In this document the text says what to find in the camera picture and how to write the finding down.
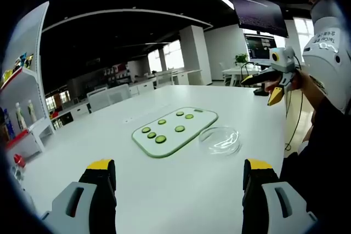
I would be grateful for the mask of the person's right hand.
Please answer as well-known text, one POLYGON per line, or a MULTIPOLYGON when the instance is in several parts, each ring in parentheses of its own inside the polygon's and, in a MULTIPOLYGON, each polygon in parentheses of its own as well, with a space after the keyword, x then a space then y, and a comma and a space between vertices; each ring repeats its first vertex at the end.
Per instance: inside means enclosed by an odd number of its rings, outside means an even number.
MULTIPOLYGON (((278 77, 277 80, 266 82, 265 91, 271 93, 281 80, 282 76, 278 77)), ((313 94, 315 89, 315 85, 310 76, 301 70, 296 70, 290 86, 290 90, 301 90, 305 95, 313 94)))

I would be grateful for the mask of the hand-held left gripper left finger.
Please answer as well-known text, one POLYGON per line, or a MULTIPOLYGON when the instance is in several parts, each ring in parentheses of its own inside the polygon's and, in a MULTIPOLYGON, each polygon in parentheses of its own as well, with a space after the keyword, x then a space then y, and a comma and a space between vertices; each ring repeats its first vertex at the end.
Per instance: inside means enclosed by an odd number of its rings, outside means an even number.
POLYGON ((114 160, 95 161, 57 195, 42 221, 52 233, 116 233, 115 191, 114 160))

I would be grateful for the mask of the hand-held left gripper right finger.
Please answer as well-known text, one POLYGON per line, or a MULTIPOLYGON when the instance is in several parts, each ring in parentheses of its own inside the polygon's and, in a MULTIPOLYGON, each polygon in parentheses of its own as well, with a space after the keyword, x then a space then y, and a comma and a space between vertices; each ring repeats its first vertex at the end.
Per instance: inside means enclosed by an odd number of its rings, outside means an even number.
POLYGON ((244 162, 242 233, 308 233, 318 222, 304 198, 270 164, 244 162))

